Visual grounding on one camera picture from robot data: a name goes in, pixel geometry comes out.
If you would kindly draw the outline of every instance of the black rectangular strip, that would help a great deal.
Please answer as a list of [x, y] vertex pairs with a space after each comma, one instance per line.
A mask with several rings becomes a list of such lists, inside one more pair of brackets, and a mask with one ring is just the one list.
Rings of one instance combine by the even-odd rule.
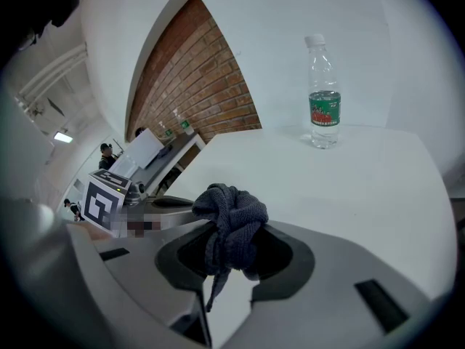
[[357, 283], [355, 288], [386, 333], [407, 321], [408, 315], [374, 279]]
[[108, 260], [115, 259], [120, 256], [124, 256], [125, 254], [128, 254], [128, 253], [129, 251], [126, 248], [117, 248], [117, 249], [112, 249], [111, 251], [100, 252], [99, 255], [103, 261], [108, 261]]

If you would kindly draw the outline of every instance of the knotted cloth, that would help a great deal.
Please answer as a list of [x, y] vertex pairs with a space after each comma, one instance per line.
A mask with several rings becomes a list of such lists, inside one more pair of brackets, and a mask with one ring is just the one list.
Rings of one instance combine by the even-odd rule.
[[244, 270], [252, 266], [256, 247], [251, 243], [260, 226], [268, 221], [267, 207], [248, 191], [222, 183], [211, 184], [194, 202], [192, 212], [197, 218], [217, 225], [207, 241], [205, 267], [214, 276], [206, 311], [223, 290], [231, 268]]

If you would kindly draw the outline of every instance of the fluorescent light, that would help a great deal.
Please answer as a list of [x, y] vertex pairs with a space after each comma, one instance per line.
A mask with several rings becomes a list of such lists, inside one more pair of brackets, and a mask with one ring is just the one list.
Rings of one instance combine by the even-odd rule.
[[63, 141], [64, 143], [70, 143], [73, 140], [72, 137], [64, 135], [63, 133], [60, 133], [60, 132], [57, 132], [54, 139]]

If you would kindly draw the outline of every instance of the green label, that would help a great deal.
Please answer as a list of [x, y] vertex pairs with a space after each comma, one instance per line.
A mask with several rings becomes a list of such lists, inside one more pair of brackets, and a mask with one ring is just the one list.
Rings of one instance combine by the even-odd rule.
[[331, 101], [310, 99], [312, 123], [321, 127], [332, 127], [339, 124], [341, 118], [341, 98]]

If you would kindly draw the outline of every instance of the brick arch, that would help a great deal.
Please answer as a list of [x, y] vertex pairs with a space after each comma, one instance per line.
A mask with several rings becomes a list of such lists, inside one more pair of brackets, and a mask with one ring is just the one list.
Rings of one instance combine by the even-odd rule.
[[177, 108], [208, 142], [215, 134], [262, 128], [234, 55], [201, 0], [189, 0], [150, 53], [132, 103], [126, 139], [138, 127], [182, 128]]

